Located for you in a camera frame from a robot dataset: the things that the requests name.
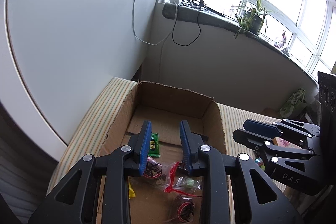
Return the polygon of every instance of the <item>gray stone windowsill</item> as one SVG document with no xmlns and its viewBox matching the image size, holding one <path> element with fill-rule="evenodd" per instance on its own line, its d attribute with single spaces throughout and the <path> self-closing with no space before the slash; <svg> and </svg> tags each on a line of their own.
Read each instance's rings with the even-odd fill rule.
<svg viewBox="0 0 336 224">
<path fill-rule="evenodd" d="M 179 6 L 178 7 L 178 14 L 177 14 L 177 20 L 179 21 L 185 21 L 185 22 L 192 22 L 197 23 L 197 15 L 198 12 L 196 9 L 193 9 L 191 7 L 185 7 L 185 6 Z M 174 19 L 175 18 L 175 4 L 172 3 L 165 3 L 163 9 L 162 9 L 162 15 L 167 19 Z M 202 11 L 198 17 L 198 23 L 202 25 L 209 25 L 214 26 L 222 29 L 226 29 L 228 31 L 231 31 L 233 33 L 236 33 L 239 29 L 239 25 L 236 21 L 231 20 L 229 18 L 224 18 L 219 15 L 216 15 L 212 12 L 204 12 Z M 303 70 L 298 64 L 296 64 L 291 58 L 289 58 L 287 55 L 285 55 L 283 52 L 275 48 L 273 45 L 268 43 L 265 39 L 251 33 L 247 32 L 247 37 L 254 39 L 258 41 L 259 43 L 263 44 L 265 47 L 269 48 L 270 50 L 276 52 L 277 54 L 280 54 L 283 58 L 288 59 L 290 62 L 295 64 L 300 70 L 302 70 L 309 79 L 311 79 L 316 86 L 318 83 L 316 80 L 305 70 Z"/>
</svg>

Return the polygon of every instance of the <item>white wall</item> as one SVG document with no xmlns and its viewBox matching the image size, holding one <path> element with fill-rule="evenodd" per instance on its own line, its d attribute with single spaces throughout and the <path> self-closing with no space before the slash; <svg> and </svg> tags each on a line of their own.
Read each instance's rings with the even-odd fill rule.
<svg viewBox="0 0 336 224">
<path fill-rule="evenodd" d="M 155 0 L 136 0 L 139 37 L 149 38 Z M 37 107 L 69 143 L 115 76 L 130 79 L 147 52 L 132 32 L 132 0 L 8 0 L 18 68 Z"/>
<path fill-rule="evenodd" d="M 151 41 L 162 39 L 172 28 L 173 20 L 162 16 L 164 4 L 157 4 Z M 318 90 L 315 83 L 290 60 L 261 43 L 234 33 L 201 25 L 201 35 L 189 47 L 166 40 L 162 53 L 160 81 L 159 57 L 162 45 L 150 46 L 143 65 L 143 79 L 194 90 L 214 97 L 216 102 L 260 113 L 274 110 L 286 102 L 298 88 L 312 100 Z M 188 44 L 199 33 L 197 24 L 178 21 L 174 39 Z"/>
</svg>

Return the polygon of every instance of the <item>white cable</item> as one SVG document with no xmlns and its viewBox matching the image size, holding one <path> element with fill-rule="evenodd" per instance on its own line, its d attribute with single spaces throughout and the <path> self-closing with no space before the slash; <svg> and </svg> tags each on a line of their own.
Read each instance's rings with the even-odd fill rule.
<svg viewBox="0 0 336 224">
<path fill-rule="evenodd" d="M 176 20 L 177 20 L 177 7 L 178 7 L 178 5 L 175 3 L 175 17 L 174 17 L 174 24 L 173 24 L 173 28 L 172 28 L 172 30 L 166 35 L 166 37 L 165 37 L 164 39 L 162 39 L 161 41 L 157 42 L 156 44 L 152 44 L 152 43 L 143 41 L 143 40 L 140 39 L 140 38 L 137 36 L 137 34 L 135 33 L 135 28 L 134 28 L 134 4 L 135 4 L 135 0 L 133 0 L 133 7 L 132 7 L 132 28 L 133 28 L 133 33 L 134 33 L 135 37 L 136 37 L 138 40 L 140 40 L 140 41 L 142 41 L 142 42 L 144 42 L 144 43 L 146 43 L 146 44 L 153 45 L 153 46 L 156 46 L 156 45 L 160 44 L 161 42 L 166 41 L 166 39 L 170 36 L 170 34 L 171 34 L 171 33 L 173 32 L 173 30 L 174 30 L 174 25 L 175 25 L 175 22 L 176 22 Z"/>
</svg>

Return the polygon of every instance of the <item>striped fabric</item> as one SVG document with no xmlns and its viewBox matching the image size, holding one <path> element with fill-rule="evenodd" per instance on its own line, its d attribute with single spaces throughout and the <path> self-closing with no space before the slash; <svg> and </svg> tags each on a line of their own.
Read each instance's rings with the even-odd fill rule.
<svg viewBox="0 0 336 224">
<path fill-rule="evenodd" d="M 255 159 L 255 155 L 253 150 L 247 148 L 244 145 L 236 143 L 232 137 L 233 132 L 238 128 L 243 128 L 243 123 L 247 119 L 253 119 L 260 122 L 272 123 L 272 122 L 280 122 L 279 119 L 263 116 L 260 114 L 256 114 L 253 112 L 248 112 L 245 110 L 241 110 L 238 108 L 217 104 L 220 110 L 220 115 L 222 117 L 223 122 L 223 131 L 225 133 L 225 144 L 226 144 L 226 153 L 231 156 L 237 156 L 239 153 L 246 153 L 250 155 L 253 159 Z M 281 184 L 273 180 L 274 184 L 279 187 L 279 189 L 283 192 L 286 188 L 285 185 Z M 232 187 L 229 179 L 229 204 L 230 204 L 230 218 L 231 224 L 235 224 L 235 208 L 233 204 L 232 197 Z"/>
<path fill-rule="evenodd" d="M 73 165 L 85 154 L 98 155 L 107 131 L 122 102 L 137 82 L 113 78 L 101 92 L 79 124 L 73 138 L 55 169 L 48 187 L 49 193 Z"/>
<path fill-rule="evenodd" d="M 87 153 L 98 155 L 110 125 L 113 123 L 127 94 L 135 85 L 137 83 L 130 80 L 113 78 L 101 92 L 78 126 L 67 150 L 55 169 L 49 183 L 48 193 L 83 155 Z M 278 122 L 279 120 L 222 104 L 217 105 L 222 118 L 227 154 L 237 156 L 239 153 L 244 152 L 255 159 L 252 150 L 233 140 L 233 132 L 238 128 L 242 128 L 244 121 L 249 118 L 266 123 Z M 274 182 L 282 191 L 285 190 L 285 185 Z M 235 223 L 231 184 L 229 184 L 229 194 L 231 223 Z"/>
</svg>

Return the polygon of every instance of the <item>silver screw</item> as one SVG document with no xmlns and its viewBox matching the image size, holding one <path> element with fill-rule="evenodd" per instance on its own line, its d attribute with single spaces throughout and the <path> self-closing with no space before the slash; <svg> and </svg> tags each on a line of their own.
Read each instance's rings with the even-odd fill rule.
<svg viewBox="0 0 336 224">
<path fill-rule="evenodd" d="M 211 148 L 210 148 L 209 145 L 204 144 L 204 145 L 201 146 L 201 150 L 202 150 L 202 151 L 207 152 L 207 151 L 210 151 L 210 149 L 211 149 Z"/>
<path fill-rule="evenodd" d="M 84 155 L 83 156 L 83 161 L 90 161 L 90 160 L 92 160 L 92 155 L 91 154 L 86 154 L 86 155 Z"/>
<path fill-rule="evenodd" d="M 247 161 L 250 157 L 249 157 L 248 154 L 241 153 L 241 154 L 239 155 L 239 158 L 240 158 L 241 160 Z"/>
<path fill-rule="evenodd" d="M 129 145 L 124 145 L 124 146 L 121 147 L 121 151 L 123 151 L 123 152 L 128 152 L 131 149 L 132 148 Z"/>
</svg>

